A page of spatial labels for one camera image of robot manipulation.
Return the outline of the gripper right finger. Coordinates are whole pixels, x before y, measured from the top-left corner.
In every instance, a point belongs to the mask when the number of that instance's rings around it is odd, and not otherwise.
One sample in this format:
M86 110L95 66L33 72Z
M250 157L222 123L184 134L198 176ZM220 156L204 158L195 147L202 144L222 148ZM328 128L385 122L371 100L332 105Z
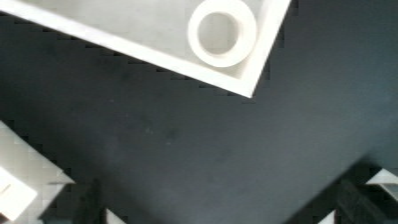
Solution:
M381 167L358 163L321 190L285 224L398 224L398 201L367 184Z

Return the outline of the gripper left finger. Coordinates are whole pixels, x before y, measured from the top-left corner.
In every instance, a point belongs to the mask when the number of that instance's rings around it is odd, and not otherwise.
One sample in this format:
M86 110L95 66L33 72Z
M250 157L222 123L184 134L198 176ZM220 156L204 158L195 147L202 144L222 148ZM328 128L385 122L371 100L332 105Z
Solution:
M62 187L39 220L42 224L126 224L102 204L97 180Z

